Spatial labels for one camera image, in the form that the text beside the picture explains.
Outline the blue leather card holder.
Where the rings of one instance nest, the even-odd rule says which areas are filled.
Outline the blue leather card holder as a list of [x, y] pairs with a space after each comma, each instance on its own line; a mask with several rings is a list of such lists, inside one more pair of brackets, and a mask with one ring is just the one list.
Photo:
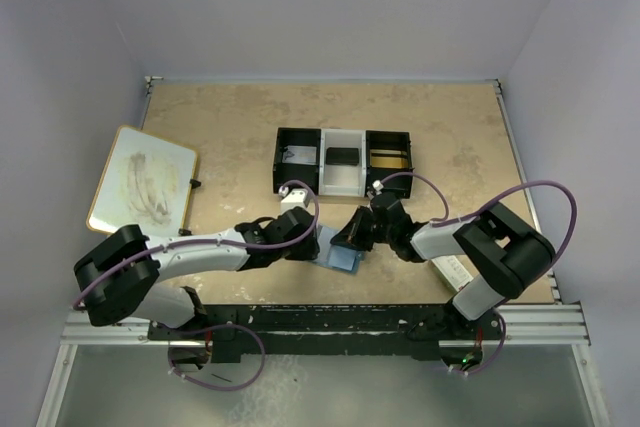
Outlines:
[[330, 240], [337, 233], [337, 230], [324, 225], [317, 227], [319, 253], [314, 260], [311, 260], [311, 263], [341, 273], [355, 275], [364, 253], [332, 245]]

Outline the white card box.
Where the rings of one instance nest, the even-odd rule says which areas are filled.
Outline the white card box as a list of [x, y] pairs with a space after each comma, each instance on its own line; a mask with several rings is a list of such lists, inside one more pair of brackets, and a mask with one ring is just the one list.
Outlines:
[[462, 290], [473, 280], [473, 275], [456, 256], [441, 256], [431, 260], [444, 283], [454, 292]]

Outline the black and white sorting tray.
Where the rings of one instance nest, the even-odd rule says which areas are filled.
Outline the black and white sorting tray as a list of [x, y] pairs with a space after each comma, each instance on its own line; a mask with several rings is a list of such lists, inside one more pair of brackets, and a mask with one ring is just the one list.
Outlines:
[[277, 131], [274, 192], [287, 181], [299, 180], [320, 196], [364, 197], [380, 181], [408, 198], [412, 171], [407, 132], [286, 127]]

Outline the yellow framed whiteboard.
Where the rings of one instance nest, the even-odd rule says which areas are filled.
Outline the yellow framed whiteboard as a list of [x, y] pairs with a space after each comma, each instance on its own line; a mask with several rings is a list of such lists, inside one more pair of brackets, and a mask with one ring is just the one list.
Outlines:
[[184, 228], [198, 154], [183, 145], [123, 125], [115, 136], [86, 220], [112, 234], [137, 224], [171, 237]]

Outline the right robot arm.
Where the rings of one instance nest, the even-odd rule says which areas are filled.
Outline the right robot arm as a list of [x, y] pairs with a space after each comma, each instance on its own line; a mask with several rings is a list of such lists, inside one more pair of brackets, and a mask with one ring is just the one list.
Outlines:
[[393, 193], [382, 193], [369, 206], [358, 207], [330, 243], [355, 251], [386, 244], [401, 260], [412, 263], [466, 256], [478, 274], [447, 308], [467, 322], [518, 298], [546, 273], [556, 255], [545, 237], [500, 202], [469, 220], [441, 226], [413, 221]]

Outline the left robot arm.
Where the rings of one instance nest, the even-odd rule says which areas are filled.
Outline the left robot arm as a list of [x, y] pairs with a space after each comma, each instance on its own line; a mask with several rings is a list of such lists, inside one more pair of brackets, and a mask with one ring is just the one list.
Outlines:
[[204, 314], [193, 288], [164, 283], [203, 272], [243, 272], [281, 260], [314, 260], [319, 254], [317, 217], [294, 207], [276, 218], [259, 218], [211, 235], [162, 238], [126, 225], [74, 266], [80, 289], [74, 302], [94, 327], [127, 317], [180, 328]]

